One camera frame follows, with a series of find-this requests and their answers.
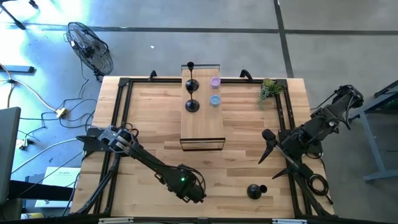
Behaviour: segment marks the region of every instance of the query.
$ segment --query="white cable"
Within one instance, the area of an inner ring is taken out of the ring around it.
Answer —
[[[4,69],[4,71],[7,72],[8,78],[11,80],[11,75],[10,75],[10,73],[8,72],[8,70],[5,68],[5,66],[4,66],[3,64],[1,64],[1,63],[0,63],[0,66],[2,67],[2,69]],[[29,86],[26,85],[25,83],[22,83],[21,81],[17,81],[17,80],[14,80],[14,81],[17,82],[17,83],[20,83],[20,84],[24,85],[28,90],[30,90],[32,93],[34,93],[34,94],[38,97],[38,99],[39,99],[46,107],[50,108],[50,110],[52,110],[52,111],[55,111],[55,109],[52,108],[50,105],[48,105],[48,104],[39,96],[39,94],[37,94],[31,87],[29,87]],[[8,104],[9,104],[9,98],[10,98],[10,96],[11,96],[11,91],[10,91],[10,94],[9,94],[9,96],[8,96]]]
[[[49,147],[46,147],[43,151],[39,152],[38,154],[36,154],[36,155],[33,156],[32,158],[30,158],[30,159],[28,159],[27,161],[25,161],[23,164],[21,164],[21,165],[19,165],[17,168],[15,168],[15,169],[11,172],[11,174],[13,174],[15,171],[19,170],[21,167],[23,167],[24,165],[26,165],[28,162],[32,161],[34,158],[36,158],[37,156],[39,156],[41,153],[43,153],[43,152],[45,152],[45,151],[51,149],[52,147],[58,146],[59,144],[63,144],[63,143],[66,143],[66,142],[76,141],[76,140],[77,140],[77,139],[75,139],[75,138],[73,138],[73,139],[68,139],[68,140],[64,140],[64,141],[55,143],[55,144],[53,144],[53,145],[51,145],[51,146],[49,146]]]

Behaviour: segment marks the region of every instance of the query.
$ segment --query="gray metal stand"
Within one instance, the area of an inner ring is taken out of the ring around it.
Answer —
[[[383,89],[382,91],[383,94],[377,95],[375,99],[369,101],[367,104],[358,108],[352,115],[350,115],[348,120],[349,122],[351,122],[353,119],[359,118],[360,121],[362,122],[366,137],[368,138],[370,147],[372,149],[374,159],[376,160],[377,168],[379,169],[379,172],[365,175],[363,177],[365,181],[398,177],[398,169],[386,170],[386,168],[384,167],[384,163],[381,159],[376,141],[374,140],[374,135],[371,131],[366,114],[367,112],[374,111],[380,108],[381,106],[385,105],[386,103],[398,98],[398,82],[395,82],[395,85],[389,85],[387,88]]]

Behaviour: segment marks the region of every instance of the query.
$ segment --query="purple cup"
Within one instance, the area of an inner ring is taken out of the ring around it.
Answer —
[[[210,86],[213,89],[220,87],[220,83],[221,83],[221,79],[218,77],[213,77],[210,79]]]

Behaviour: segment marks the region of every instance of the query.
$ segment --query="desk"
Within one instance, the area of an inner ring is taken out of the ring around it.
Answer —
[[[111,124],[119,78],[104,78],[93,125],[107,127]],[[295,78],[287,79],[287,83],[295,123],[300,125],[310,119],[304,82]],[[226,136],[224,149],[185,152],[179,143],[181,83],[134,84],[127,121],[139,129],[140,143],[166,164],[184,163],[198,169],[206,179],[207,198],[204,203],[185,203],[159,184],[150,169],[125,157],[119,166],[111,214],[113,217],[294,216],[288,178],[283,176],[271,179],[285,168],[285,159],[275,150],[266,161],[257,164],[266,146],[261,131],[269,128],[276,133],[280,129],[275,99],[267,99],[264,110],[260,110],[257,107],[260,84],[221,84],[220,88]],[[124,105],[126,92],[122,93],[121,105]],[[283,95],[281,98],[285,110]],[[123,106],[119,109],[117,124],[121,123],[122,110]],[[73,212],[83,206],[98,185],[103,157],[103,152],[95,152],[83,161],[73,199]],[[303,159],[315,173],[325,175],[319,160]],[[251,200],[246,196],[249,184],[265,184],[268,192],[259,200]],[[107,195],[108,188],[105,188],[102,208]],[[328,212],[333,213],[333,208],[325,197],[316,198]],[[300,208],[304,211],[300,190],[298,199]]]

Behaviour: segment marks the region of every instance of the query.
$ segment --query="potted plant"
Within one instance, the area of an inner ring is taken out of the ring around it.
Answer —
[[[282,93],[284,90],[284,87],[277,83],[275,80],[271,80],[269,78],[265,78],[262,82],[261,85],[261,90],[259,94],[259,108],[264,109],[264,101],[268,97],[272,97],[275,95],[278,95],[279,93]]]

